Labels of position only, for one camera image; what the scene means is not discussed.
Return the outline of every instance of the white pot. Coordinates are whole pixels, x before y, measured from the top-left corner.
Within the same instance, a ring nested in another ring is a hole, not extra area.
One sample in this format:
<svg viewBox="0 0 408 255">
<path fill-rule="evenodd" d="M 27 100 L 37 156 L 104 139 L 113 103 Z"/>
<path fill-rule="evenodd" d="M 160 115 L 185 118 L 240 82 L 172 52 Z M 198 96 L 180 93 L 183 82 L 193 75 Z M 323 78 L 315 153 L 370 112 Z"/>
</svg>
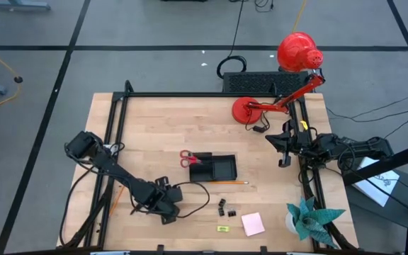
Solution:
<svg viewBox="0 0 408 255">
<path fill-rule="evenodd" d="M 288 212 L 288 214 L 286 215 L 286 227 L 291 233 L 298 234 L 297 230 L 295 230 L 293 216 L 290 214 L 290 212 Z"/>
</svg>

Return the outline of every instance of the gray floor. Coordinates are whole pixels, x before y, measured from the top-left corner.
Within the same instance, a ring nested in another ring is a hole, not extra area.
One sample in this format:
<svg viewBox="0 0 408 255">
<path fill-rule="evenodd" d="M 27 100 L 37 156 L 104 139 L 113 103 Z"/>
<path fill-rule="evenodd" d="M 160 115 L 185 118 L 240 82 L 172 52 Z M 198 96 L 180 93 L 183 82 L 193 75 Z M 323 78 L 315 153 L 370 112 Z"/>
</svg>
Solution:
<svg viewBox="0 0 408 255">
<path fill-rule="evenodd" d="M 84 0 L 48 1 L 50 12 L 0 9 L 0 45 L 68 45 Z M 396 0 L 408 29 L 408 1 Z M 245 3 L 238 45 L 277 45 L 300 8 L 296 0 L 275 0 L 270 13 Z M 91 0 L 77 45 L 230 45 L 239 4 L 160 0 Z M 299 30 L 318 45 L 407 46 L 384 0 L 309 1 Z M 59 91 L 6 252 L 51 249 L 70 187 L 73 163 L 63 143 L 84 128 L 93 93 L 121 90 L 126 79 L 136 91 L 221 91 L 216 76 L 227 51 L 75 51 Z M 22 74 L 20 96 L 0 107 L 0 232 L 30 154 L 47 101 L 57 78 L 63 51 L 0 51 L 0 57 Z M 275 71 L 275 52 L 234 51 L 249 71 Z M 355 115 L 408 96 L 408 52 L 325 52 L 327 83 L 318 89 L 336 113 Z M 227 63 L 223 71 L 238 71 Z M 16 85 L 0 65 L 0 84 Z M 408 109 L 408 101 L 366 119 Z M 331 120 L 333 131 L 354 139 L 384 136 L 408 114 L 375 123 Z M 408 147 L 408 124 L 391 135 L 398 152 Z M 404 249 L 405 229 L 352 207 L 361 247 L 369 251 Z"/>
</svg>

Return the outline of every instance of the white paper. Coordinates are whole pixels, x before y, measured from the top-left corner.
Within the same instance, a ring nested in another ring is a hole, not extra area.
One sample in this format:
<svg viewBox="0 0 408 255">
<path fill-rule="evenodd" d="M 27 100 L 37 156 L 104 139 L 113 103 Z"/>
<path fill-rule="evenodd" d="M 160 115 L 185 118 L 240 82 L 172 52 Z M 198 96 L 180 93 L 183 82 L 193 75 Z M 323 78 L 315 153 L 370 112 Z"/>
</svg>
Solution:
<svg viewBox="0 0 408 255">
<path fill-rule="evenodd" d="M 370 164 L 376 163 L 378 160 L 374 160 L 368 157 L 365 157 L 361 162 L 358 169 L 361 169 Z M 397 181 L 383 181 L 383 180 L 397 180 L 400 176 L 397 175 L 394 171 L 388 171 L 386 173 L 374 176 L 369 178 L 369 181 L 372 181 L 377 187 L 384 190 L 384 192 L 391 194 L 393 188 L 395 188 Z M 375 186 L 367 181 L 359 181 L 358 183 L 353 184 L 361 193 L 367 195 L 369 198 L 374 200 L 380 206 L 384 207 L 388 201 L 388 195 L 385 195 L 382 191 L 379 191 Z"/>
</svg>

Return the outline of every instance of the red lamp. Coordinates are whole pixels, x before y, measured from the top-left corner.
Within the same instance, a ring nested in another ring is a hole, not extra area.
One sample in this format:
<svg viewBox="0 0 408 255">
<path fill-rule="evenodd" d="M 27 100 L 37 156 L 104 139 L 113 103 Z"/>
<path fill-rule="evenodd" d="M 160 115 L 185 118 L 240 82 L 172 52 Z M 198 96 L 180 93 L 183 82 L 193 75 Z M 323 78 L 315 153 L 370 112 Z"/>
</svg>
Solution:
<svg viewBox="0 0 408 255">
<path fill-rule="evenodd" d="M 317 49 L 314 40 L 306 33 L 296 32 L 288 35 L 278 47 L 278 63 L 287 72 L 300 72 L 304 69 L 317 69 L 321 66 L 324 55 Z M 242 124 L 253 124 L 261 118 L 263 111 L 287 113 L 287 104 L 310 92 L 325 82 L 324 77 L 313 73 L 308 76 L 308 83 L 290 96 L 274 105 L 260 104 L 252 97 L 237 99 L 232 105 L 232 116 Z"/>
</svg>

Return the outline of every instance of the scissors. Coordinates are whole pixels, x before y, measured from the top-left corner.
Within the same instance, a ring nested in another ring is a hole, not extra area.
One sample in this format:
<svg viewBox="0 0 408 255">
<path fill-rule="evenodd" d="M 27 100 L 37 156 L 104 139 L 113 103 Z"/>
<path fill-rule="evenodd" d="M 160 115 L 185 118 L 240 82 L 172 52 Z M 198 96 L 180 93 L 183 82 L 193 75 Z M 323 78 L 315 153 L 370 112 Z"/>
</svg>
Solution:
<svg viewBox="0 0 408 255">
<path fill-rule="evenodd" d="M 197 157 L 193 156 L 193 153 L 190 152 L 189 150 L 182 150 L 180 152 L 181 156 L 181 166 L 183 168 L 187 168 L 192 164 L 201 164 L 201 160 L 199 160 Z"/>
</svg>

